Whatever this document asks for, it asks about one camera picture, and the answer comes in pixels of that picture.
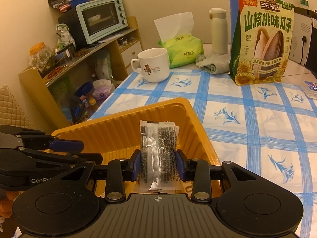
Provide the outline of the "left hand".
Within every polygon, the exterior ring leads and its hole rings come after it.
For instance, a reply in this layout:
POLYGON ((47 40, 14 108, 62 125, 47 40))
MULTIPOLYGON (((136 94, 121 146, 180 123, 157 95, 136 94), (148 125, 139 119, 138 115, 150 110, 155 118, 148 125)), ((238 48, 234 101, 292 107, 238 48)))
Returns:
POLYGON ((5 191, 5 196, 0 201, 1 217, 7 219, 12 215, 14 200, 19 196, 18 191, 5 191))

